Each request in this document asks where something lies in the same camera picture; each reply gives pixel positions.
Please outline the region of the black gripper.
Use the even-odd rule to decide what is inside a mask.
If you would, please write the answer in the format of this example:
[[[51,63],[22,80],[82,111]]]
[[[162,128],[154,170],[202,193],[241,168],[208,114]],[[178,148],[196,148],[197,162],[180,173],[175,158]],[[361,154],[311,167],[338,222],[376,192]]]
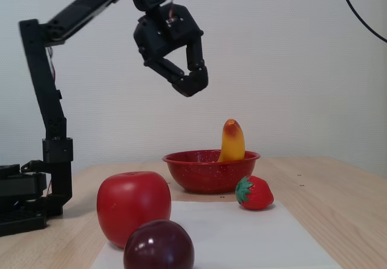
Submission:
[[[164,77],[183,96],[192,97],[206,88],[209,82],[203,59],[202,35],[203,31],[187,7],[166,4],[147,11],[138,20],[134,40],[145,66]],[[171,61],[163,59],[185,45],[188,75]]]

